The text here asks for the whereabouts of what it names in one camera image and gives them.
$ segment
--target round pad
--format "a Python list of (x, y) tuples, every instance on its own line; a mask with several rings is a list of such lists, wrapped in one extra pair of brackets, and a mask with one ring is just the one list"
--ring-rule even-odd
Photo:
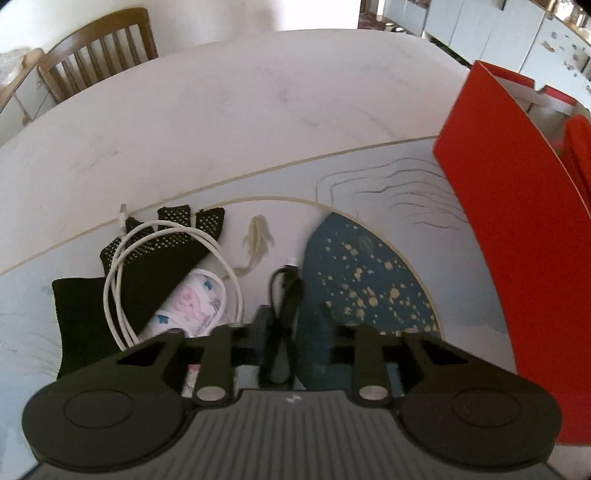
[(112, 388), (86, 391), (57, 382), (33, 396), (22, 427), (37, 459), (67, 470), (108, 471), (159, 452), (182, 425), (181, 397), (134, 375), (119, 372)]
[(68, 400), (64, 413), (68, 420), (79, 427), (105, 429), (127, 420), (133, 410), (133, 401), (124, 393), (94, 390)]
[(501, 370), (438, 370), (402, 401), (402, 423), (423, 448), (482, 469), (523, 466), (550, 454), (561, 414), (549, 393)]
[(470, 425), (497, 428), (516, 420), (521, 406), (507, 393), (490, 388), (471, 388), (453, 398), (452, 410)]

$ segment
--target red box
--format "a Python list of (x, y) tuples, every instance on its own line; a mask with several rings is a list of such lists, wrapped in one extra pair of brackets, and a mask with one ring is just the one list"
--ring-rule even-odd
[(591, 216), (550, 146), (589, 112), (476, 62), (434, 147), (495, 282), (518, 372), (560, 403), (560, 443), (591, 444)]

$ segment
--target white marble table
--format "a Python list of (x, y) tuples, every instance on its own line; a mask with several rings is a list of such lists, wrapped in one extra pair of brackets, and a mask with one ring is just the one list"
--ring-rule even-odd
[[(437, 135), (467, 75), (361, 30), (213, 43), (140, 65), (0, 149), (0, 273), (131, 210), (318, 155)], [(30, 227), (34, 225), (35, 234)]]

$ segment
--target patterned cloth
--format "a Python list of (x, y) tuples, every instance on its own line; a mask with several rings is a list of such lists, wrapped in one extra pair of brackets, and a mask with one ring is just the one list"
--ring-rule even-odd
[[(384, 334), (431, 332), (440, 336), (427, 293), (404, 260), (357, 223), (331, 213), (310, 237), (298, 315), (298, 378), (309, 390), (350, 390), (350, 367), (329, 365), (335, 326), (367, 323)], [(392, 391), (401, 391), (394, 365)]]

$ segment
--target wooden chair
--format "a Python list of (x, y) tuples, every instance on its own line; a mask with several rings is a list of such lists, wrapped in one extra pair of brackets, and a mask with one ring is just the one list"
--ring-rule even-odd
[[(143, 43), (144, 51), (140, 53), (132, 35), (131, 27), (134, 25), (139, 28)], [(121, 41), (122, 36), (125, 36), (124, 42)], [(96, 54), (99, 47), (102, 56)], [(70, 61), (71, 56), (77, 68)], [(59, 103), (107, 76), (127, 70), (130, 63), (133, 67), (142, 63), (144, 58), (152, 60), (157, 57), (148, 11), (145, 8), (128, 8), (105, 15), (64, 38), (41, 58), (37, 69)]]

